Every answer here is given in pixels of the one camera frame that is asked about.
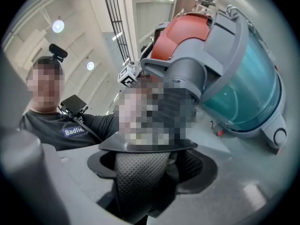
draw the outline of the gray t-shirt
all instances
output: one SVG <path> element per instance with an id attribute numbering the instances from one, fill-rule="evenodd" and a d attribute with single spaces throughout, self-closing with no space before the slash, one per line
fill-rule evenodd
<path id="1" fill-rule="evenodd" d="M 118 115 L 93 116 L 83 114 L 83 123 L 103 141 L 119 130 Z M 41 114 L 29 110 L 22 117 L 20 129 L 35 134 L 41 143 L 53 145 L 57 151 L 99 144 L 89 131 L 58 112 Z"/>

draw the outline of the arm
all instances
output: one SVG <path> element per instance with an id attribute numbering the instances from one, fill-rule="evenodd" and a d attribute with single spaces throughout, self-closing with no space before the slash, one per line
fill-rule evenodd
<path id="1" fill-rule="evenodd" d="M 83 114 L 83 123 L 96 133 L 103 141 L 119 130 L 118 111 L 106 116 Z"/>

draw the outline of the person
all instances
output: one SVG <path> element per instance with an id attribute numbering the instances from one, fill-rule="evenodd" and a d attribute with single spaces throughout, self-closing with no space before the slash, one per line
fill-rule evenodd
<path id="1" fill-rule="evenodd" d="M 99 144 L 100 141 L 80 124 L 58 112 L 64 90 L 64 73 L 60 62 L 42 57 L 34 63 L 26 78 L 32 99 L 29 110 L 20 122 L 20 129 L 35 134 L 41 141 L 56 150 L 68 150 Z M 118 115 L 82 115 L 83 123 L 102 141 L 119 130 Z"/>

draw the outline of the black camera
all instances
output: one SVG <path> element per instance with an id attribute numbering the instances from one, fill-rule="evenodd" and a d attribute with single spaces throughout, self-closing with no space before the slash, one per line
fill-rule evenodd
<path id="1" fill-rule="evenodd" d="M 72 95 L 60 103 L 61 110 L 69 117 L 80 117 L 89 107 L 77 95 Z"/>
<path id="2" fill-rule="evenodd" d="M 49 51 L 53 54 L 52 59 L 57 59 L 60 62 L 68 56 L 68 53 L 55 44 L 50 44 Z"/>

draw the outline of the ceiling light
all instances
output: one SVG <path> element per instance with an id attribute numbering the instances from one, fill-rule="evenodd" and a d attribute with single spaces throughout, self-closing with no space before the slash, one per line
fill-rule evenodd
<path id="1" fill-rule="evenodd" d="M 52 25 L 52 30 L 55 33 L 60 33 L 61 31 L 63 31 L 64 27 L 65 27 L 65 24 L 62 20 L 56 20 Z"/>
<path id="2" fill-rule="evenodd" d="M 117 100 L 119 93 L 117 93 L 116 97 L 114 98 L 113 102 L 115 102 Z"/>
<path id="3" fill-rule="evenodd" d="M 86 68 L 89 70 L 89 71 L 91 71 L 91 70 L 93 70 L 94 69 L 94 63 L 93 62 L 88 62 L 88 64 L 86 65 Z"/>
<path id="4" fill-rule="evenodd" d="M 119 36 L 121 36 L 122 35 L 122 32 L 120 32 L 118 35 L 116 35 L 116 36 L 114 36 L 113 38 L 112 38 L 112 40 L 114 41 L 114 40 L 116 40 Z"/>
<path id="5" fill-rule="evenodd" d="M 125 62 L 123 62 L 123 66 L 127 63 L 129 61 L 129 58 L 127 58 L 126 60 L 125 60 Z"/>

